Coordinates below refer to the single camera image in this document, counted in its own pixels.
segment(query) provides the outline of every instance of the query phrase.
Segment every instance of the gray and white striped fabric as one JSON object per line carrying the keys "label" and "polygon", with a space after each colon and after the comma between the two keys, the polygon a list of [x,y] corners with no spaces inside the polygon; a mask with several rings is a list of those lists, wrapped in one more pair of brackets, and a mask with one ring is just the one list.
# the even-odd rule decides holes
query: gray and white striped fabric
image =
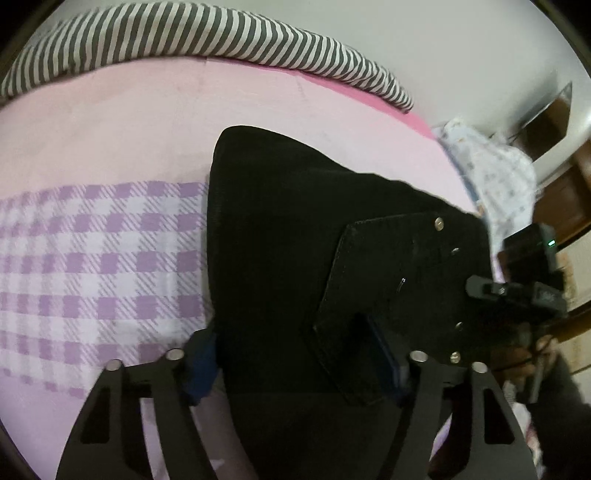
{"label": "gray and white striped fabric", "polygon": [[234,9],[189,2],[97,8],[30,41],[0,87],[9,99],[51,82],[154,56],[227,57],[345,82],[408,112],[411,96],[383,66],[323,35]]}

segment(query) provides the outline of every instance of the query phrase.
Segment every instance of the metal rivet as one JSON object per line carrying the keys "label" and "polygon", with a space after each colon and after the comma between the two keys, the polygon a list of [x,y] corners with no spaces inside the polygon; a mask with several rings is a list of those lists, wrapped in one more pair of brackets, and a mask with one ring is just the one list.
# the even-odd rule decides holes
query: metal rivet
{"label": "metal rivet", "polygon": [[175,361],[180,360],[182,357],[184,357],[184,351],[180,348],[173,348],[166,352],[167,360]]}
{"label": "metal rivet", "polygon": [[472,369],[477,374],[485,374],[486,372],[488,372],[488,367],[485,364],[483,364],[482,362],[474,362],[472,364]]}
{"label": "metal rivet", "polygon": [[428,355],[425,352],[422,352],[420,350],[413,350],[412,352],[410,352],[410,358],[411,360],[414,360],[415,362],[419,362],[419,363],[425,363],[427,361]]}
{"label": "metal rivet", "polygon": [[118,358],[114,358],[113,360],[109,360],[105,365],[105,368],[109,372],[115,372],[123,366],[123,362]]}

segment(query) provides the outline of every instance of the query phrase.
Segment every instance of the white wall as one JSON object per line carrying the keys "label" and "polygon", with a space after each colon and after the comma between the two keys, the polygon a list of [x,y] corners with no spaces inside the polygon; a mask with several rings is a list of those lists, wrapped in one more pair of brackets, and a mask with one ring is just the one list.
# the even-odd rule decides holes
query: white wall
{"label": "white wall", "polygon": [[591,403],[591,368],[576,374],[573,379],[579,386],[585,402]]}
{"label": "white wall", "polygon": [[[50,22],[118,0],[66,0]],[[431,126],[460,117],[487,134],[512,127],[573,81],[567,137],[535,162],[539,180],[591,131],[591,80],[530,0],[214,0],[331,35],[389,67]]]}

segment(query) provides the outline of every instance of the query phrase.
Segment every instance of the purple plaid blanket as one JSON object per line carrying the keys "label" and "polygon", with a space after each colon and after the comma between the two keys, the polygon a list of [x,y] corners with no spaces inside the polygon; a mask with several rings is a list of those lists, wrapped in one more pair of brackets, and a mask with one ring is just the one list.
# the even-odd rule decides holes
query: purple plaid blanket
{"label": "purple plaid blanket", "polygon": [[65,186],[0,200],[0,368],[84,398],[212,316],[206,183]]}

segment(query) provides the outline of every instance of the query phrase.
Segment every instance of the wooden furniture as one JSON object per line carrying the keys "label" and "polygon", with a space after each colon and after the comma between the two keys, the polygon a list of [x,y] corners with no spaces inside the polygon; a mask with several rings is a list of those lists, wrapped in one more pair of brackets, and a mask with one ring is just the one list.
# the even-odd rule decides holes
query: wooden furniture
{"label": "wooden furniture", "polygon": [[570,163],[571,167],[544,189],[534,209],[534,222],[554,227],[559,246],[591,227],[591,142],[585,142]]}

